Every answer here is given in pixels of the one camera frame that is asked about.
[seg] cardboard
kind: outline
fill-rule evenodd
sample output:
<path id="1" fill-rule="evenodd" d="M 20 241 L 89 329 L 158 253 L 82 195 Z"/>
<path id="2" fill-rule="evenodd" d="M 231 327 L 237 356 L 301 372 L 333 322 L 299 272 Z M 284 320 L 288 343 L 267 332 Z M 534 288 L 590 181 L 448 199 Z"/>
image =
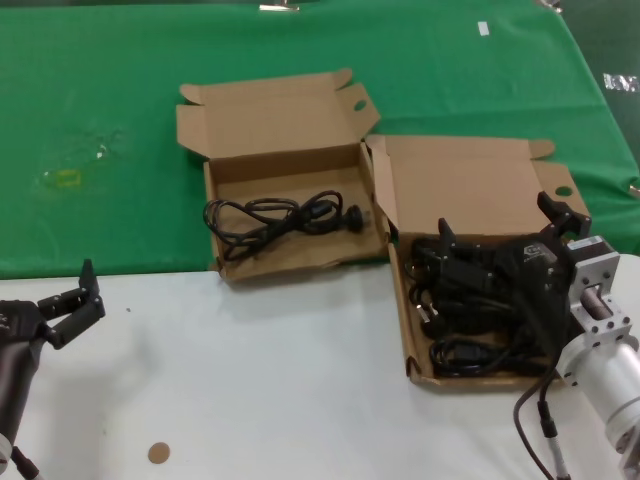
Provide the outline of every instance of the cardboard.
<path id="1" fill-rule="evenodd" d="M 386 222 L 372 200 L 373 174 L 361 141 L 380 117 L 364 87 L 350 82 L 347 69 L 180 88 L 193 105 L 177 107 L 178 142 L 208 158 L 208 201 L 244 204 L 276 197 L 302 204 L 335 190 L 344 198 L 344 210 L 356 204 L 369 218 L 359 234 L 291 232 L 254 258 L 225 262 L 218 255 L 225 279 L 327 268 L 386 254 Z M 235 232 L 260 225 L 230 208 L 222 210 L 221 223 Z M 225 248 L 213 235 L 212 246 L 214 255 Z"/>
<path id="2" fill-rule="evenodd" d="M 548 224 L 536 200 L 541 190 L 588 215 L 569 170 L 544 161 L 548 140 L 473 137 L 381 136 L 366 139 L 374 168 L 376 202 L 398 230 L 388 244 L 407 376 L 415 383 L 508 386 L 531 379 L 503 374 L 437 378 L 429 360 L 432 341 L 408 301 L 403 262 L 419 236 L 438 235 L 445 218 L 461 240 L 481 244 L 540 231 Z M 569 196 L 558 193 L 571 192 Z M 495 341 L 489 335 L 484 341 Z"/>

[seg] box lid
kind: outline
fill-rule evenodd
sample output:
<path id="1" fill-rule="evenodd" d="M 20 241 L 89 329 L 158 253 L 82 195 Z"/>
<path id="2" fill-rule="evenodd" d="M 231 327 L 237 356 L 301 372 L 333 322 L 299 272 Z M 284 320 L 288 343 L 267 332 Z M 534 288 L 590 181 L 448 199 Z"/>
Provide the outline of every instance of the box lid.
<path id="1" fill-rule="evenodd" d="M 380 116 L 351 70 L 180 87 L 178 142 L 210 159 L 360 141 Z"/>
<path id="2" fill-rule="evenodd" d="M 541 190 L 587 213 L 565 166 L 531 161 L 553 153 L 548 140 L 370 135 L 366 141 L 377 203 L 403 233 L 437 235 L 442 217 L 462 236 L 536 232 L 548 223 L 536 203 Z"/>

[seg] green tablecloth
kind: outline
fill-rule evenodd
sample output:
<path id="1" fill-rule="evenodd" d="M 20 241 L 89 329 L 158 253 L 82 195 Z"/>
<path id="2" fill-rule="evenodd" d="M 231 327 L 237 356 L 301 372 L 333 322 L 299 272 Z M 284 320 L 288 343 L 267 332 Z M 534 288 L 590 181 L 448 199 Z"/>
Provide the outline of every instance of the green tablecloth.
<path id="1" fill-rule="evenodd" d="M 640 164 L 640 93 L 604 88 L 603 74 L 640 77 L 638 0 L 563 0 L 564 18 Z"/>
<path id="2" fill-rule="evenodd" d="M 0 45 L 1 277 L 84 257 L 102 274 L 205 269 L 179 85 L 345 66 L 379 132 L 554 140 L 594 229 L 640 251 L 637 166 L 562 19 L 531 0 L 6 9 Z"/>

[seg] robotic arm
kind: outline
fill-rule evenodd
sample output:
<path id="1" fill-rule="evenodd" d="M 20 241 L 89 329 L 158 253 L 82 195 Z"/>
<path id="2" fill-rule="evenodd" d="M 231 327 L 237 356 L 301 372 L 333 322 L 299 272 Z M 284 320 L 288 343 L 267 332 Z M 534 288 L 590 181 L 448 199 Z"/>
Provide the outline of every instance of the robotic arm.
<path id="1" fill-rule="evenodd" d="M 639 342 L 630 333 L 631 318 L 611 293 L 620 256 L 602 237 L 589 236 L 591 219 L 566 203 L 540 193 L 538 207 L 551 222 L 545 229 L 495 248 L 461 244 L 441 219 L 440 274 L 480 292 L 510 292 L 513 305 L 541 348 L 557 360 L 559 376 L 580 389 L 602 419 L 609 442 L 622 455 L 623 478 L 640 479 Z M 567 243 L 567 234 L 577 240 Z M 538 406 L 556 460 L 557 478 L 567 479 L 544 400 L 551 379 L 549 375 L 537 385 L 544 392 Z M 517 426 L 518 410 L 514 414 Z M 530 450 L 526 437 L 523 440 Z M 532 457 L 545 471 L 537 457 Z"/>
<path id="2" fill-rule="evenodd" d="M 37 305 L 20 300 L 0 301 L 0 475 L 12 459 L 25 479 L 41 478 L 14 442 L 44 343 L 59 350 L 105 315 L 90 260 L 85 260 L 78 283 L 78 288 Z M 55 326 L 48 325 L 65 315 L 68 316 Z"/>

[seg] table surface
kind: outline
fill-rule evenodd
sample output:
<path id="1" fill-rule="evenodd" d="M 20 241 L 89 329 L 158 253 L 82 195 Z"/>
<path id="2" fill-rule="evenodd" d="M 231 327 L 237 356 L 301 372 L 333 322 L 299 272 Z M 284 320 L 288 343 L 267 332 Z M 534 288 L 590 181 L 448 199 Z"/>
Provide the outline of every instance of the table surface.
<path id="1" fill-rule="evenodd" d="M 614 291 L 634 318 L 639 275 L 640 258 L 623 257 Z M 232 289 L 212 272 L 101 278 L 107 317 L 43 351 L 17 444 L 47 480 L 540 478 L 512 424 L 521 392 L 405 378 L 388 266 L 302 280 Z M 72 287 L 0 282 L 3 298 Z M 581 394 L 557 388 L 550 403 L 573 478 L 617 478 Z M 523 418 L 549 463 L 533 402 Z M 147 460 L 156 442 L 172 451 L 160 466 Z"/>
<path id="2" fill-rule="evenodd" d="M 596 233 L 640 252 L 638 168 L 562 18 L 533 0 L 1 9 L 0 278 L 204 270 L 181 83 L 351 67 L 388 134 L 548 138 Z M 487 22 L 481 36 L 478 22 Z"/>

